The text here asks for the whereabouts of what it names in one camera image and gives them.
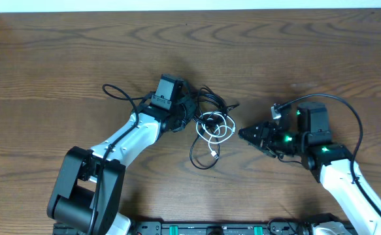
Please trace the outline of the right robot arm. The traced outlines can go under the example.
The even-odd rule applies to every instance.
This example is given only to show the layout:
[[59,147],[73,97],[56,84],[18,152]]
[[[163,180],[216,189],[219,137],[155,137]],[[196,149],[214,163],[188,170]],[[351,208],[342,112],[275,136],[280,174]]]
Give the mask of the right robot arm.
[[300,164],[338,202],[358,234],[381,234],[381,199],[363,177],[354,155],[333,141],[329,115],[321,102],[297,106],[297,131],[290,131],[290,106],[273,106],[273,120],[239,130],[239,137],[259,151]]

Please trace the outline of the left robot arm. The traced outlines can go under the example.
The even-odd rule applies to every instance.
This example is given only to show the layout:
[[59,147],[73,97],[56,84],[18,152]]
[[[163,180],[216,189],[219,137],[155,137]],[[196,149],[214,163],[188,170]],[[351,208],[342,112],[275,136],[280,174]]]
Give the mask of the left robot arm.
[[127,123],[90,149],[65,155],[47,216],[83,234],[127,234],[131,220],[119,213],[125,171],[166,132],[185,129],[196,105],[188,83],[162,74],[155,92],[134,104]]

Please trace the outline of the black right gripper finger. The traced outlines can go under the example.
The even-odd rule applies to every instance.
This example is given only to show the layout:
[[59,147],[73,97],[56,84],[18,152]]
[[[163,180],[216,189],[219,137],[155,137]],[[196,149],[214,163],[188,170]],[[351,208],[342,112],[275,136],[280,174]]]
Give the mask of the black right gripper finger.
[[249,146],[252,146],[258,150],[261,149],[260,144],[261,144],[262,139],[260,137],[258,137],[257,134],[253,134],[250,131],[240,130],[238,133],[238,136],[242,140],[246,141]]
[[254,136],[261,134],[263,129],[263,123],[259,122],[249,127],[241,128],[239,130],[239,135],[241,136]]

